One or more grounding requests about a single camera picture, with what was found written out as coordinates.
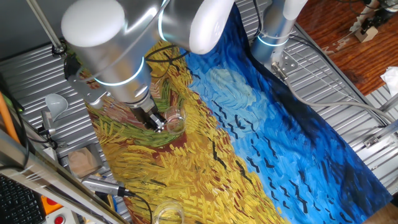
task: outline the glass cup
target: glass cup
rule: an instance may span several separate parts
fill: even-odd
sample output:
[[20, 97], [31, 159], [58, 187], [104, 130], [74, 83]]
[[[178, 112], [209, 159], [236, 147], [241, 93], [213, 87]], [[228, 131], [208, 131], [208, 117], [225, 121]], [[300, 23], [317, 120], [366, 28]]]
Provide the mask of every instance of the glass cup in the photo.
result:
[[178, 106], [171, 106], [164, 113], [166, 123], [166, 130], [170, 134], [182, 134], [185, 131], [185, 118], [187, 114], [183, 108]]
[[183, 224], [184, 210], [177, 202], [164, 202], [154, 211], [154, 224]]

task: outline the white plastic part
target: white plastic part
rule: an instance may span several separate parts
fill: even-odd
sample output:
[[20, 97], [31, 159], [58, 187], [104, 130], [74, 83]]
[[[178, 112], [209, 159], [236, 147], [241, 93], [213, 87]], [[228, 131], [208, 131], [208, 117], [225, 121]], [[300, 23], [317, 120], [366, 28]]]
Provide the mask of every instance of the white plastic part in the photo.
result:
[[204, 0], [192, 20], [189, 48], [195, 54], [211, 51], [220, 39], [234, 0]]
[[284, 17], [290, 21], [295, 20], [307, 1], [308, 0], [286, 0], [283, 12]]
[[125, 24], [123, 7], [116, 0], [79, 0], [64, 13], [64, 38], [78, 47], [93, 47], [112, 39]]
[[53, 121], [68, 109], [68, 101], [58, 94], [48, 94], [45, 97], [45, 104], [50, 110]]

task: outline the funnel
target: funnel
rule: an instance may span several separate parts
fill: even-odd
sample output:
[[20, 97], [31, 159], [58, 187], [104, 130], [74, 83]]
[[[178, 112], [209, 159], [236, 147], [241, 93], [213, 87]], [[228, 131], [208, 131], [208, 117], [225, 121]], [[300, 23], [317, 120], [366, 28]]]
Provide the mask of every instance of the funnel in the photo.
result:
[[68, 109], [68, 101], [58, 94], [47, 95], [45, 97], [45, 104], [50, 109], [53, 121]]

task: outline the yellow brushstroke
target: yellow brushstroke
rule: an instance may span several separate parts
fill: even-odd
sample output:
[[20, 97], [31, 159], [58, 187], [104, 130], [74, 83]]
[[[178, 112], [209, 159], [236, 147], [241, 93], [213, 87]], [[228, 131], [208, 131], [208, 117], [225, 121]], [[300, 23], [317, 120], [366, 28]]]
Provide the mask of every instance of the yellow brushstroke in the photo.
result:
[[[169, 43], [159, 42], [150, 52], [166, 45]], [[164, 53], [170, 55], [171, 49]], [[152, 58], [167, 59], [162, 52]], [[167, 63], [148, 64], [156, 74], [164, 73], [168, 66]], [[114, 178], [146, 199], [153, 210], [162, 202], [178, 202], [184, 208], [185, 223], [287, 223], [279, 215], [282, 214], [280, 208], [275, 209], [265, 195], [257, 174], [249, 173], [244, 161], [234, 153], [228, 133], [216, 128], [217, 120], [211, 111], [187, 87], [192, 76], [184, 59], [173, 64], [166, 76], [154, 78], [153, 82], [161, 86], [151, 90], [156, 89], [156, 95], [162, 96], [166, 84], [169, 86], [166, 94], [173, 94], [171, 102], [180, 103], [188, 114], [184, 136], [171, 136], [167, 132], [152, 134], [135, 127], [131, 124], [135, 121], [130, 110], [111, 98], [105, 99], [102, 110], [88, 106]], [[179, 137], [185, 138], [183, 144], [178, 143]], [[167, 144], [159, 147], [162, 141]], [[213, 143], [217, 158], [224, 164], [214, 160]], [[252, 183], [242, 177], [236, 161], [244, 166]], [[148, 223], [146, 205], [135, 198], [128, 200], [133, 221]]]

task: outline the metal grating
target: metal grating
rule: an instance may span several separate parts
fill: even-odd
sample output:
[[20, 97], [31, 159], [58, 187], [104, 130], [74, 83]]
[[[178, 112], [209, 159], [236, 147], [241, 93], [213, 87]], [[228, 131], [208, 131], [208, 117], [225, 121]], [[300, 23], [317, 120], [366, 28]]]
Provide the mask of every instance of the metal grating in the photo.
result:
[[[261, 12], [269, 2], [258, 0]], [[241, 12], [245, 31], [251, 38], [258, 26], [254, 4], [252, 0], [237, 0], [236, 4]], [[294, 29], [294, 34], [308, 38], [299, 27]], [[59, 158], [65, 158], [70, 151], [96, 144], [104, 163], [101, 174], [112, 177], [84, 102], [63, 78], [63, 62], [52, 56], [50, 47], [42, 47], [1, 62], [0, 72], [3, 73], [14, 96], [26, 108], [23, 114], [25, 119], [36, 128], [41, 126], [42, 122], [40, 110], [47, 110], [45, 96], [56, 93], [65, 97], [69, 102], [69, 110], [55, 122], [58, 128], [54, 139], [66, 141], [68, 148], [57, 150]], [[305, 100], [319, 103], [351, 100], [348, 96], [361, 102], [367, 100], [341, 72], [334, 71], [333, 65], [326, 63], [318, 53], [306, 45], [290, 40], [285, 51], [298, 61], [299, 66], [289, 73], [289, 78], [298, 94]], [[374, 106], [379, 106], [387, 100], [385, 93], [386, 90], [380, 90], [374, 95], [372, 93], [368, 99]], [[385, 186], [398, 176], [396, 147], [388, 146], [369, 151], [363, 144], [365, 139], [381, 130], [380, 123], [373, 114], [353, 106], [314, 109], [350, 144]], [[398, 110], [392, 110], [391, 115], [398, 118]], [[125, 219], [131, 220], [123, 199], [118, 197], [116, 200], [119, 213]]]
[[[52, 136], [54, 140], [65, 141], [68, 145], [66, 149], [57, 149], [61, 165], [65, 167], [63, 160], [69, 152], [95, 144], [103, 161], [103, 167], [99, 173], [112, 178], [84, 101], [64, 79], [63, 60], [52, 56], [50, 45], [0, 62], [0, 73], [6, 80], [11, 93], [25, 108], [23, 117], [35, 128], [42, 125], [40, 112], [49, 110], [45, 105], [45, 96], [56, 93], [65, 97], [69, 107], [54, 122], [57, 133]], [[123, 199], [117, 197], [116, 200], [119, 213], [130, 221], [131, 217]]]
[[[269, 5], [268, 0], [258, 0], [260, 11]], [[256, 32], [258, 21], [253, 0], [239, 0], [236, 4], [249, 39]], [[293, 35], [298, 35], [309, 42], [314, 42], [298, 26], [294, 27]], [[309, 46], [289, 40], [285, 52], [297, 62], [296, 69], [288, 73], [293, 88], [304, 100], [312, 103], [331, 103], [337, 101], [359, 101], [380, 107], [391, 98], [386, 87], [382, 87], [365, 98], [358, 89], [341, 73], [333, 69], [318, 52]], [[398, 178], [398, 147], [389, 139], [377, 146], [366, 148], [364, 141], [378, 133], [380, 120], [368, 110], [355, 106], [334, 106], [314, 108], [330, 126], [354, 149], [357, 155], [373, 171], [373, 174], [384, 186]], [[397, 107], [388, 112], [398, 119]], [[398, 186], [389, 187], [391, 194], [398, 192]]]
[[[366, 98], [377, 108], [382, 106], [385, 102], [391, 99], [387, 85], [380, 87], [378, 90], [372, 92]], [[398, 106], [392, 108], [387, 112], [388, 115], [394, 119], [398, 119]], [[387, 186], [398, 178], [398, 145], [394, 139], [386, 139], [383, 146], [372, 148], [372, 151], [363, 150], [362, 154], [372, 154], [368, 156], [365, 163], [369, 167], [377, 168], [383, 167], [383, 172], [379, 172], [378, 178], [383, 185]], [[390, 192], [398, 192], [398, 186], [392, 186]]]

